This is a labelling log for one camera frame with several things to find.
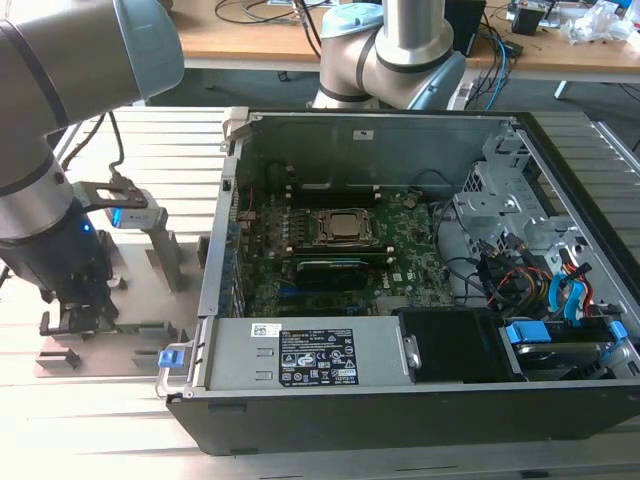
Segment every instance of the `power supply label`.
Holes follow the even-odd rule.
[[[281,330],[278,379],[284,387],[358,385],[353,330]]]

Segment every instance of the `blue led light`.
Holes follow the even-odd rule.
[[[114,208],[113,209],[113,217],[111,218],[111,224],[114,227],[119,226],[121,217],[122,217],[122,210],[120,210],[119,208]]]

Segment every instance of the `white label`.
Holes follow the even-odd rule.
[[[338,377],[355,377],[356,371],[352,368],[338,370]]]
[[[373,130],[354,130],[354,140],[373,140]]]
[[[252,337],[279,337],[282,330],[281,323],[252,323]]]

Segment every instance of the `table surface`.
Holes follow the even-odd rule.
[[[174,0],[172,17],[180,33],[187,58],[316,62],[302,28],[291,25],[236,25],[218,19],[218,0]],[[505,0],[488,0],[490,24],[503,38],[524,46],[517,70],[640,74],[640,53],[626,42],[596,42],[570,45],[557,29],[538,29],[533,37],[511,33],[504,20]],[[257,14],[271,16],[286,12],[284,7],[259,6]],[[318,28],[326,9],[313,11]],[[239,5],[222,9],[222,14],[246,21]],[[467,59],[468,68],[486,68],[493,63],[493,50],[478,39]]]

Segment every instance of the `wooden desk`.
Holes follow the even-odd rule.
[[[319,63],[307,44],[302,28],[287,25],[235,25],[216,18],[217,0],[174,0],[172,16],[178,27],[187,67],[239,68],[248,70],[317,71]],[[505,11],[496,9],[505,0],[489,0],[487,16],[503,38],[524,46],[513,77],[540,80],[640,82],[640,54],[625,42],[570,45],[557,29],[538,29],[533,37],[511,33]],[[262,6],[255,12],[274,15],[286,9]],[[318,28],[326,9],[316,9]],[[222,13],[235,20],[247,20],[239,5]],[[478,39],[467,59],[469,74],[493,63],[493,51],[485,39]]]

